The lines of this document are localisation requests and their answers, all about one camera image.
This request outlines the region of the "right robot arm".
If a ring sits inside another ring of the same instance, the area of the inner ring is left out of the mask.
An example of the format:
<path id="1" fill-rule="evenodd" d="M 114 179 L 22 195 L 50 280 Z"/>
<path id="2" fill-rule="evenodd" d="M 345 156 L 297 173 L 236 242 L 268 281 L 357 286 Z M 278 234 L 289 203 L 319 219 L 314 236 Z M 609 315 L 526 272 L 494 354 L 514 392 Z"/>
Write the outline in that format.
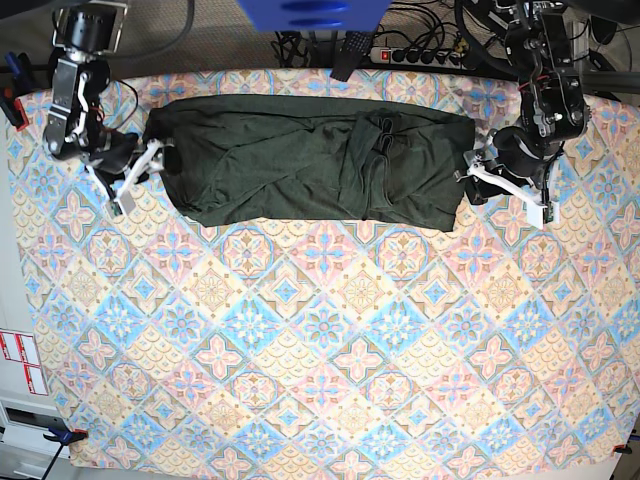
<path id="1" fill-rule="evenodd" d="M 53 46 L 62 51 L 52 74 L 52 103 L 43 134 L 57 161 L 80 160 L 107 199 L 110 212 L 135 209 L 131 190 L 165 169 L 171 139 L 141 141 L 104 123 L 101 94 L 111 84 L 107 56 L 117 52 L 128 4 L 89 1 L 53 15 Z"/>

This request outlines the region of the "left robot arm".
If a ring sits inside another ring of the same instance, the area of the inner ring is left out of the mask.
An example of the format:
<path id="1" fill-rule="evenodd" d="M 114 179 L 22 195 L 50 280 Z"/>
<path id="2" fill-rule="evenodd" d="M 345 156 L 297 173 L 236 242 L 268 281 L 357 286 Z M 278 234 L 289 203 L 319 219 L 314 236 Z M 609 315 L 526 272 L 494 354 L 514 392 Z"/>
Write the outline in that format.
<path id="1" fill-rule="evenodd" d="M 552 174 L 564 143 L 587 129 L 589 107 L 574 68 L 563 7 L 552 1 L 514 1 L 505 9 L 513 16 L 503 45 L 504 59 L 496 58 L 472 35 L 465 23 L 466 1 L 454 3 L 456 24 L 469 47 L 494 69 L 514 77 L 520 93 L 516 124 L 495 131 L 486 144 L 497 150 L 493 158 L 484 147 L 471 154 L 466 172 L 456 180 L 465 184 L 473 205 L 512 195 L 527 187 L 538 191 L 538 204 L 551 206 Z"/>

